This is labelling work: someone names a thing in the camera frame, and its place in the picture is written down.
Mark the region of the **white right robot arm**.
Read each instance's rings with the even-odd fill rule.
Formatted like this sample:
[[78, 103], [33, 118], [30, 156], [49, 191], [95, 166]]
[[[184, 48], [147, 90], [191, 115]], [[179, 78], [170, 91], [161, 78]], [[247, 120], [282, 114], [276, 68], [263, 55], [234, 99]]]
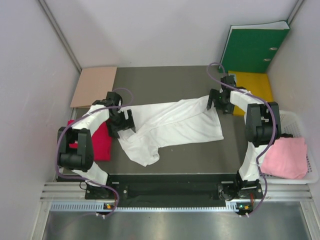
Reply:
[[280, 109], [278, 103], [266, 102], [245, 88], [237, 87], [232, 75], [222, 77], [220, 84], [220, 90], [210, 90], [206, 109], [215, 107], [223, 114], [233, 114], [235, 107], [244, 111], [244, 133], [248, 145], [243, 164], [236, 174], [233, 192], [237, 197], [245, 198], [258, 187], [260, 163], [282, 134]]

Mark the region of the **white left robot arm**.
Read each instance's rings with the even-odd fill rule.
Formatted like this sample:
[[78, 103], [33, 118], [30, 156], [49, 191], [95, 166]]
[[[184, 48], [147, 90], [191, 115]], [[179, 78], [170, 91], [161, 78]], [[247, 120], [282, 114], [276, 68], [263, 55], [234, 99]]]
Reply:
[[123, 98], [109, 91], [102, 100], [95, 100], [86, 114], [57, 134], [56, 170], [59, 167], [78, 174], [88, 184], [96, 186], [102, 198], [109, 198], [114, 191], [108, 183], [109, 175], [95, 163], [92, 137], [102, 124], [106, 124], [110, 137], [118, 139], [119, 132], [135, 130], [132, 111], [122, 110]]

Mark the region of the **white t shirt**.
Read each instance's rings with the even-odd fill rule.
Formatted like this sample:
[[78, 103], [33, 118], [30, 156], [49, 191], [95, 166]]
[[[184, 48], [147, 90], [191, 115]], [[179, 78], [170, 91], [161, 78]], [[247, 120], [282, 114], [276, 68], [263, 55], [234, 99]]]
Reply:
[[119, 131], [121, 148], [147, 167], [160, 159], [160, 148], [223, 140], [219, 115], [214, 107], [207, 109], [208, 98], [131, 106], [135, 130]]

